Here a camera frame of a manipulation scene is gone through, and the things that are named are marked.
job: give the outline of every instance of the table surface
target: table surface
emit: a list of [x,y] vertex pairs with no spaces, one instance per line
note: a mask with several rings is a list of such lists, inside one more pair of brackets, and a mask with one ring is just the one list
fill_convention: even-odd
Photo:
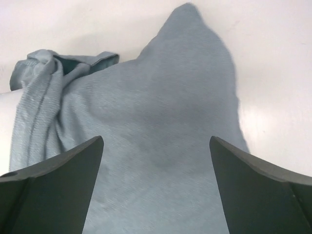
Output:
[[[2,0],[0,93],[9,91],[16,61],[37,49],[72,55],[112,51],[121,61],[134,59],[185,2]],[[240,125],[250,152],[312,176],[312,1],[192,3],[233,56]],[[0,120],[6,123],[0,126],[0,174],[8,170],[18,97],[18,92],[0,96]]]

